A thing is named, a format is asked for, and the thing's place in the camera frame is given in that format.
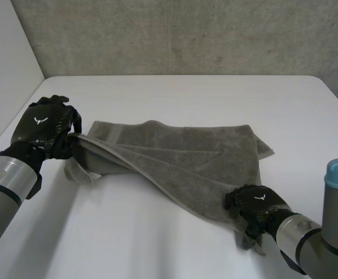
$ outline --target table surface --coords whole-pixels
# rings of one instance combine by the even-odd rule
[[[71,99],[85,133],[94,120],[249,124],[275,151],[260,162],[263,184],[321,223],[326,164],[338,158],[338,100],[315,77],[53,77],[28,104],[53,94]],[[0,278],[303,278],[271,237],[264,237],[266,257],[240,251],[232,231],[192,216],[138,174],[78,187],[65,179],[63,162],[49,160],[42,175],[42,190],[0,240]]]

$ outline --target robotic hand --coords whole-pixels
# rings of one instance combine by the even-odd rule
[[[252,248],[267,233],[291,269],[312,279],[338,278],[337,186],[338,159],[328,164],[323,228],[292,212],[276,192],[265,186],[245,185],[226,194],[225,209],[237,209],[248,222],[244,249]]]
[[[8,149],[0,152],[0,237],[25,199],[40,189],[40,168],[46,159],[72,156],[71,131],[81,133],[81,117],[63,96],[41,98],[20,119]]]
[[[275,228],[271,220],[278,216],[294,215],[286,202],[272,189],[266,186],[244,185],[234,192],[226,194],[225,209],[237,208],[240,215],[247,221],[246,235],[242,248],[251,249],[264,233]]]

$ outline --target towel fold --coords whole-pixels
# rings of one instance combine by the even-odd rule
[[[223,208],[224,196],[259,184],[258,159],[273,154],[248,125],[170,127],[94,122],[88,136],[71,134],[69,179],[93,184],[96,175],[141,173],[192,214],[244,233],[238,212]]]

